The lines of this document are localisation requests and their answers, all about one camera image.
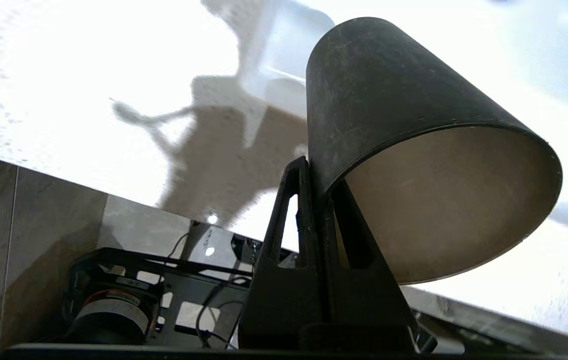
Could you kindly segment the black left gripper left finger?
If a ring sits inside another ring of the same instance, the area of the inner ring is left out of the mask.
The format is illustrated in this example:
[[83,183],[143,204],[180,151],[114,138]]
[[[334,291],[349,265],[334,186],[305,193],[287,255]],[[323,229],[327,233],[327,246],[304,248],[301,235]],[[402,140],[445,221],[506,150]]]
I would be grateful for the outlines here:
[[[280,267],[290,198],[297,196],[298,246],[301,265]],[[299,334],[322,321],[318,236],[314,225],[309,164],[290,162],[282,176],[266,235],[238,326],[241,350],[299,349]]]

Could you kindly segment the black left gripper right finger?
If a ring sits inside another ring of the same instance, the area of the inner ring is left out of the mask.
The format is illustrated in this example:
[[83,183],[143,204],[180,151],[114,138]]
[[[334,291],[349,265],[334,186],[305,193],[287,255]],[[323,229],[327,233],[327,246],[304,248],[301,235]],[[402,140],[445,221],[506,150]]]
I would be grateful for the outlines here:
[[318,218],[326,318],[316,346],[341,353],[432,353],[436,337],[421,326],[400,290],[345,181]]

